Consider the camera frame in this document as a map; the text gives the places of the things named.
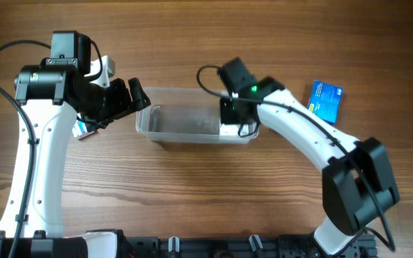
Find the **white Hansaplast plaster box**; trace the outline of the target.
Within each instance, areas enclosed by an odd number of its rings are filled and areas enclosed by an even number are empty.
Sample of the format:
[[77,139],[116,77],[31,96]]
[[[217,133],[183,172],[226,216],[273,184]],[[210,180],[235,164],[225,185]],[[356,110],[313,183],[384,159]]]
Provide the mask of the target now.
[[221,124],[219,127],[219,134],[221,136],[231,137],[248,137],[253,135],[256,130],[256,124]]

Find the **white Panadol medicine box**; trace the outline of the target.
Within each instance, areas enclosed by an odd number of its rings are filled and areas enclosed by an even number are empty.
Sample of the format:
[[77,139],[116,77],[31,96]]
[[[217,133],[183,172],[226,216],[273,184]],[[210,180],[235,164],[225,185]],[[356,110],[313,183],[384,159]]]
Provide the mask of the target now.
[[77,140],[82,140],[83,138],[86,138],[94,133],[96,133],[96,131],[88,130],[86,124],[80,122],[79,120],[75,121],[72,128],[72,134]]

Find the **blue cardboard box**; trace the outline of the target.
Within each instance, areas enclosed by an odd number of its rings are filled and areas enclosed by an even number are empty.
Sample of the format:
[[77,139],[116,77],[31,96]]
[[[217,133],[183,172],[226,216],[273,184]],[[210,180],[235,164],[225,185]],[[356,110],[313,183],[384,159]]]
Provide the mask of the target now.
[[330,125],[337,121],[343,88],[316,80],[313,83],[308,109]]

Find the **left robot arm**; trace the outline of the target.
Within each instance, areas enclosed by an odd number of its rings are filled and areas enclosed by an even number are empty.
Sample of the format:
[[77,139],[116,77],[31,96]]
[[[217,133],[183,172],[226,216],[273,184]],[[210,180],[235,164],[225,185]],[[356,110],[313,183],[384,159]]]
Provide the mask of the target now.
[[24,66],[9,102],[19,114],[19,143],[9,200],[0,221],[0,257],[135,257],[119,229],[64,235],[62,182],[77,122],[105,128],[151,104],[137,78],[116,79],[88,36],[55,31],[50,55]]

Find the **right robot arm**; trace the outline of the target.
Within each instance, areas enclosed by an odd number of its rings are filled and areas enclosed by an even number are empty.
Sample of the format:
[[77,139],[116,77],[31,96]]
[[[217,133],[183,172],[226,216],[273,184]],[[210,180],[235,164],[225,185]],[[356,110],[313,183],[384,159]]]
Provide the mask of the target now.
[[228,123],[255,122],[279,133],[321,172],[324,222],[313,232],[324,256],[337,256],[374,219],[380,219],[391,251],[396,249],[385,213],[400,200],[385,146],[359,140],[321,120],[272,77],[258,80],[235,58],[218,67],[227,89]]

